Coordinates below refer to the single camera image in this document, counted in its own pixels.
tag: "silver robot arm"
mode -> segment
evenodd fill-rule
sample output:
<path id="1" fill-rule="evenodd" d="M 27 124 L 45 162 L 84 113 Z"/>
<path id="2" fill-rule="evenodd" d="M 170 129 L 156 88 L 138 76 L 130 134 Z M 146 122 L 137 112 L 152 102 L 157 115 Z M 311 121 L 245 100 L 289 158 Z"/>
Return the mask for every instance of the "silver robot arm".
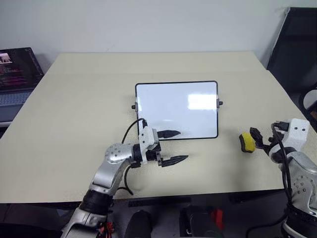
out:
<path id="1" fill-rule="evenodd" d="M 98 229 L 107 220 L 108 209 L 113 203 L 112 197 L 119 188 L 123 172 L 129 165 L 137 168 L 147 161 L 157 161 L 159 166 L 165 167 L 186 159 L 187 155 L 175 156 L 166 161 L 160 157 L 159 137 L 168 138 L 177 134 L 178 131 L 169 130 L 157 132 L 143 120 L 139 144 L 111 145 L 106 150 L 104 161 L 92 179 L 82 203 L 63 229 L 61 238 L 89 238 L 98 235 Z"/>
<path id="2" fill-rule="evenodd" d="M 317 237 L 317 166 L 301 152 L 306 143 L 309 122 L 292 119 L 272 124 L 270 145 L 263 145 L 260 132 L 251 128 L 258 148 L 279 164 L 289 201 L 282 233 L 287 238 Z"/>

